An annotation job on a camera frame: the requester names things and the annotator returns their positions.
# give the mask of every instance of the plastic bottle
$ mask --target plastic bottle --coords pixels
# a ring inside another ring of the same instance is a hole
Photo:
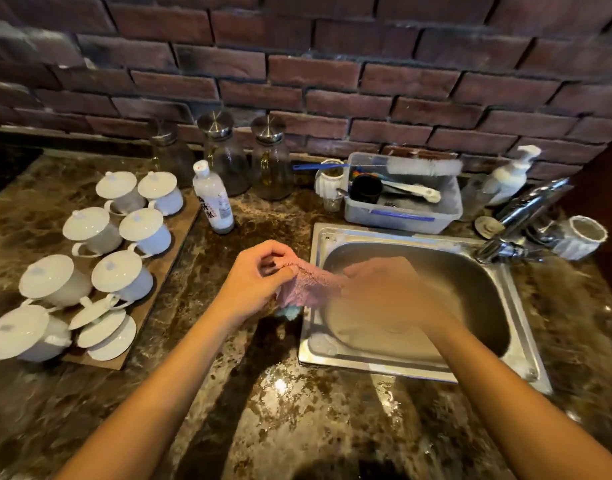
[[[193,170],[193,187],[208,222],[217,234],[228,234],[235,227],[235,222],[222,179],[208,168],[206,160],[196,162]]]
[[[523,155],[516,160],[512,160],[503,167],[497,168],[490,174],[496,181],[499,182],[499,192],[488,203],[489,205],[497,205],[510,200],[510,197],[515,195],[526,183],[526,172],[533,164],[542,149],[534,144],[527,146],[518,146],[519,152]]]

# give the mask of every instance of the sink basin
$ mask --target sink basin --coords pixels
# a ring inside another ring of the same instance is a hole
[[[483,241],[384,233],[315,224],[310,262],[332,273],[371,257],[404,256],[454,315],[502,361],[543,393],[549,379],[537,352],[508,266],[471,258]],[[456,382],[430,340],[414,327],[392,329],[357,319],[333,301],[304,313],[299,359],[381,374]]]

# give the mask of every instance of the white lid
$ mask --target white lid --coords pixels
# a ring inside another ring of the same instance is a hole
[[[106,295],[102,299],[98,299],[88,306],[84,306],[77,315],[75,315],[68,325],[69,330],[75,330],[81,328],[84,325],[88,325],[93,320],[98,319],[100,316],[105,314],[111,306],[115,306],[119,301],[119,297],[114,295]]]
[[[193,170],[199,177],[208,177],[208,175],[211,173],[211,169],[208,167],[208,162],[206,160],[199,160],[198,162],[195,162],[193,165]]]
[[[110,222],[110,214],[101,207],[73,210],[62,233],[71,241],[86,241],[102,232]]]
[[[122,324],[125,316],[126,310],[111,310],[98,321],[89,323],[79,333],[77,346],[87,349],[109,338]]]
[[[0,318],[0,360],[29,350],[44,336],[48,311],[39,305],[20,306]]]
[[[28,266],[19,281],[19,292],[26,298],[44,298],[69,280],[75,263],[63,254],[52,254]]]
[[[98,343],[93,348],[88,349],[88,355],[94,360],[105,361],[119,357],[131,346],[137,335],[137,325],[130,315],[126,315],[124,322],[113,334]]]
[[[142,259],[132,251],[117,251],[98,262],[93,269],[93,286],[113,293],[135,281],[142,270]]]
[[[150,171],[137,185],[142,197],[154,199],[164,197],[175,190],[177,177],[167,171]]]
[[[107,171],[95,186],[95,192],[102,198],[114,199],[126,195],[137,184],[137,177],[129,171]]]
[[[141,241],[155,234],[164,224],[164,215],[157,209],[135,210],[119,224],[119,234],[126,241]]]

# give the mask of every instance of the person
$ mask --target person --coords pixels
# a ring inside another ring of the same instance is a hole
[[[262,277],[259,266],[290,251],[266,241],[240,252],[203,316],[56,479],[149,478],[224,340],[294,277],[287,267]],[[405,315],[428,336],[518,478],[612,480],[612,455],[478,341],[405,258],[374,258],[344,272],[351,279],[343,295],[363,300],[380,320]]]

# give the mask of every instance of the brown tray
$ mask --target brown tray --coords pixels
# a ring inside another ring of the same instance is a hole
[[[190,231],[190,227],[192,227],[195,219],[197,218],[197,213],[199,212],[200,208],[199,199],[192,191],[184,191],[182,193],[184,195],[184,206],[182,210],[174,216],[164,218],[164,222],[166,222],[166,226],[168,226],[168,229],[173,237],[170,248],[166,251],[166,253],[158,255],[157,257],[149,258],[145,261],[146,268],[148,268],[150,273],[153,275],[155,281],[153,289],[144,298],[135,302],[134,305],[126,308],[127,313],[133,317],[133,320],[135,320],[135,324],[137,325],[137,334],[135,335],[135,339],[131,346],[128,347],[126,352],[118,357],[103,362],[91,358],[90,355],[86,353],[86,349],[72,346],[66,350],[64,355],[62,355],[63,361],[94,365],[95,367],[114,369],[116,371],[119,371],[124,366],[126,357],[128,357],[131,349],[139,339],[140,330],[146,322],[146,318],[148,318],[153,303],[155,303],[157,295],[159,294],[159,290],[161,289],[164,281],[166,281],[170,270],[173,268],[175,260],[179,255],[179,250],[181,249],[182,244],[186,240],[186,236]],[[121,249],[126,249],[127,245],[128,243],[125,242]],[[75,266],[77,266],[77,268],[82,270],[84,273],[91,273],[100,259],[101,258],[73,258],[75,261]],[[90,298],[91,300],[96,301],[103,298],[105,295],[106,293],[102,293],[101,291],[93,288],[93,293],[91,293]],[[70,320],[72,320],[72,318],[80,310],[80,306],[73,306],[66,309],[62,316],[59,316],[58,314],[55,314],[55,316],[61,318],[65,322],[70,323]],[[78,331],[76,330],[73,334],[73,343],[76,342],[77,334]]]

